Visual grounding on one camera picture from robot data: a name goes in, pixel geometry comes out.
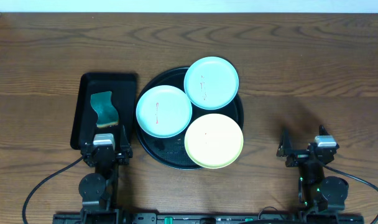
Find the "yellow plate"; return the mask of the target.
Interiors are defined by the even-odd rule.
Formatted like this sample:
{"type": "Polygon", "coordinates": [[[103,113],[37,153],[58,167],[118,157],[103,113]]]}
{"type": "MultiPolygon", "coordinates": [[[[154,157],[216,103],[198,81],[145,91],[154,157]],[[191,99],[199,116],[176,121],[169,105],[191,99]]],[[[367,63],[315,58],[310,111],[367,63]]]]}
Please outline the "yellow plate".
{"type": "Polygon", "coordinates": [[[211,113],[189,125],[184,143],[187,155],[195,164],[207,169],[220,169],[239,157],[244,137],[232,118],[211,113]]]}

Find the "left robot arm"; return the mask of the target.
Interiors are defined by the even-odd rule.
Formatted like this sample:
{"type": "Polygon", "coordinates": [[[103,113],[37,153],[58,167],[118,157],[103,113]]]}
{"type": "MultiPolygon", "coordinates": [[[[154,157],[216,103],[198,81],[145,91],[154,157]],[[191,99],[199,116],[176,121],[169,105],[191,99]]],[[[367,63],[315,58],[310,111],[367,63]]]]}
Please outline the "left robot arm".
{"type": "Polygon", "coordinates": [[[82,197],[80,223],[128,224],[132,215],[118,206],[119,166],[128,165],[132,147],[124,126],[116,134],[95,134],[80,146],[84,162],[94,172],[82,178],[79,193],[82,197]]]}

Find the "light blue plate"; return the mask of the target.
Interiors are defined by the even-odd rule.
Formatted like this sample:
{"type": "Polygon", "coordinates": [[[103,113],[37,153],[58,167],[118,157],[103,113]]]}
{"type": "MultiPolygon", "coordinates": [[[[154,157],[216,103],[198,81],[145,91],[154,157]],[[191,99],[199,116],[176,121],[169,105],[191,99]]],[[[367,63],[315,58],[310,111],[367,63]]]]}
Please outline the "light blue plate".
{"type": "Polygon", "coordinates": [[[204,57],[190,65],[183,87],[195,106],[216,110],[234,99],[239,89],[239,77],[229,61],[221,57],[204,57]]]}
{"type": "Polygon", "coordinates": [[[147,90],[136,107],[139,126],[156,138],[180,134],[189,125],[191,117],[191,101],[181,89],[170,85],[147,90]]]}

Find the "green sponge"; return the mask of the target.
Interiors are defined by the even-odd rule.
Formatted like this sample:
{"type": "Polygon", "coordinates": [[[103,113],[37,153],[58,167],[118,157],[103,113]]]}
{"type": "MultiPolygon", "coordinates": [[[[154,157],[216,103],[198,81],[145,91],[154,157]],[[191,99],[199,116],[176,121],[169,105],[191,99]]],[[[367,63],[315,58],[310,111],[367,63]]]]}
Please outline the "green sponge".
{"type": "Polygon", "coordinates": [[[111,98],[111,91],[104,91],[91,95],[90,105],[98,116],[96,122],[98,128],[115,126],[119,123],[119,114],[117,109],[113,106],[111,98]]]}

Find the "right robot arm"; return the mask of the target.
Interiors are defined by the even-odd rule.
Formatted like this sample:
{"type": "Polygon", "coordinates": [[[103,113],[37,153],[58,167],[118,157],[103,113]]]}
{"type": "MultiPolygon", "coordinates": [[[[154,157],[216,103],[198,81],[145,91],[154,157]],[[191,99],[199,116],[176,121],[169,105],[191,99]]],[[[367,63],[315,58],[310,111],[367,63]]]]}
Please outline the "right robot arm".
{"type": "Polygon", "coordinates": [[[339,144],[319,126],[319,135],[306,149],[294,149],[288,131],[284,129],[276,156],[286,158],[287,167],[297,167],[298,200],[305,208],[298,213],[301,222],[338,223],[338,212],[345,209],[349,184],[336,176],[325,176],[324,166],[334,160],[339,144]]]}

